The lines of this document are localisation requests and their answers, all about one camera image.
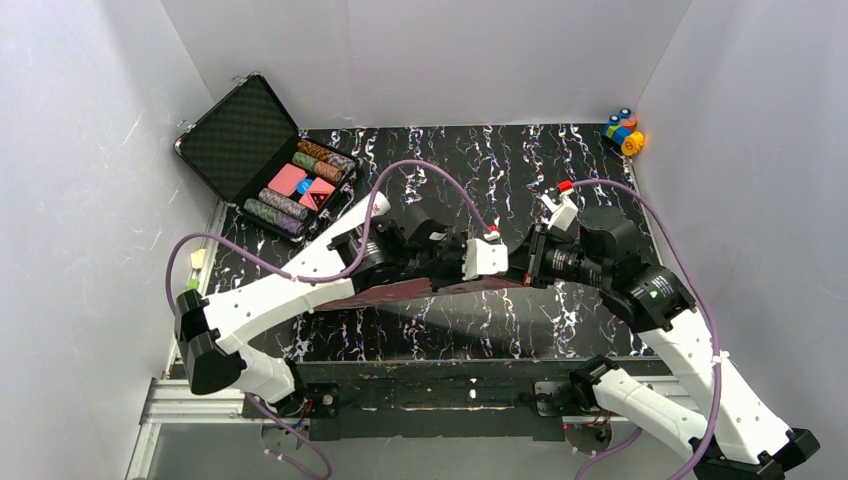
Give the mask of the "pink racket bag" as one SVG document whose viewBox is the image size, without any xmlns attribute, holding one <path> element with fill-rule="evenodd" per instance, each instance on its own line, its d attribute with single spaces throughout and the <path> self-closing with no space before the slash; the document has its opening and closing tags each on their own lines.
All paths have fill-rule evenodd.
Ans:
<svg viewBox="0 0 848 480">
<path fill-rule="evenodd" d="M 352 297 L 338 299 L 316 306 L 315 310 L 336 311 L 361 307 L 380 306 L 406 302 L 421 298 L 468 294 L 489 290 L 524 288 L 521 282 L 495 276 L 483 276 L 467 282 L 435 288 L 429 279 L 420 278 L 392 285 L 382 285 L 358 293 Z"/>
</svg>

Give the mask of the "white shuttlecock tube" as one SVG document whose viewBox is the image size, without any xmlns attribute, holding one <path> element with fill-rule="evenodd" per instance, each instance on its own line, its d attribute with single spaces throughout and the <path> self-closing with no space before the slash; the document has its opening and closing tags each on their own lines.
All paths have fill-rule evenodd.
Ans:
<svg viewBox="0 0 848 480">
<path fill-rule="evenodd" d="M 371 218 L 376 218 L 388 213 L 391 210 L 391 203 L 382 193 L 377 193 L 373 202 L 370 202 L 370 198 L 366 196 L 350 206 L 335 222 L 330 224 L 319 236 L 319 239 L 331 241 L 342 233 L 362 226 L 365 222 L 367 207 L 370 207 Z"/>
</svg>

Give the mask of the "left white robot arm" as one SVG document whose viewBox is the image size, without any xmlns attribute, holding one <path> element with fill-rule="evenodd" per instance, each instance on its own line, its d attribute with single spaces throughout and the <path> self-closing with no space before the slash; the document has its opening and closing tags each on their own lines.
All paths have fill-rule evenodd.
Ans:
<svg viewBox="0 0 848 480">
<path fill-rule="evenodd" d="M 389 205 L 361 201 L 283 268 L 246 286 L 174 300 L 175 337 L 194 395 L 226 388 L 270 402 L 296 390 L 291 363 L 250 346 L 304 313 L 375 306 L 435 295 L 462 281 L 469 239 L 426 222 L 406 229 Z"/>
</svg>

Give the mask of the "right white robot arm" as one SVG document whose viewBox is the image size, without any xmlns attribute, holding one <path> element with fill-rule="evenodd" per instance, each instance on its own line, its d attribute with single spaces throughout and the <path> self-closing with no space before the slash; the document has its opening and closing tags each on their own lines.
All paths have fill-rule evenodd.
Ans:
<svg viewBox="0 0 848 480">
<path fill-rule="evenodd" d="M 569 375 L 571 402 L 628 418 L 692 462 L 700 479 L 781 479 L 820 449 L 775 415 L 714 350 L 705 311 L 679 277 L 649 260 L 635 224 L 611 209 L 577 220 L 575 235 L 536 224 L 509 254 L 507 275 L 542 288 L 595 288 L 603 306 L 648 345 L 694 402 L 686 409 L 598 355 Z"/>
</svg>

